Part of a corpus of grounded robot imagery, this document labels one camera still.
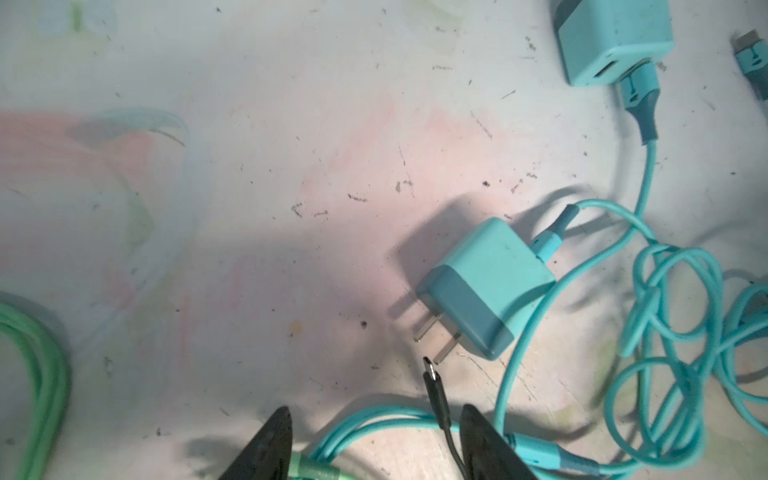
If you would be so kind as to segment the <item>large teal charger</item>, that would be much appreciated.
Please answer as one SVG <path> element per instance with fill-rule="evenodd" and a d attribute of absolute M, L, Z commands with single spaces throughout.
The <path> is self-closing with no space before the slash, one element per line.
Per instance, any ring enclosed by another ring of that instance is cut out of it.
<path fill-rule="evenodd" d="M 574 87 L 614 84 L 636 66 L 663 59 L 674 46 L 666 0 L 562 1 L 554 30 Z"/>

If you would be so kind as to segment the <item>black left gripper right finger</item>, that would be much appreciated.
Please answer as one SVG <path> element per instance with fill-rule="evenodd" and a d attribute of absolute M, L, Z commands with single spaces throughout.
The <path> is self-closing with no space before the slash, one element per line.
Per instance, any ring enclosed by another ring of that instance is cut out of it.
<path fill-rule="evenodd" d="M 462 408 L 459 436 L 466 479 L 537 479 L 507 441 L 471 404 L 465 404 Z"/>

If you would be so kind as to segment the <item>small teal charger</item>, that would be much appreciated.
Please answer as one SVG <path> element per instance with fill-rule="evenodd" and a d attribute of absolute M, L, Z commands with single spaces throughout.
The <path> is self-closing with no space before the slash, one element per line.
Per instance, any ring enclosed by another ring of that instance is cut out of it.
<path fill-rule="evenodd" d="M 521 335 L 554 274 L 503 220 L 474 227 L 416 287 L 469 350 L 497 360 Z"/>

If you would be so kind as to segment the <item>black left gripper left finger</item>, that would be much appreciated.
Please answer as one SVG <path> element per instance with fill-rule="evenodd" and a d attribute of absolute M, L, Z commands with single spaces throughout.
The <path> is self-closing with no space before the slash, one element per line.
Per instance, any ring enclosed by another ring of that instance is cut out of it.
<path fill-rule="evenodd" d="M 219 477 L 220 480 L 286 480 L 293 446 L 293 422 L 279 407 Z"/>

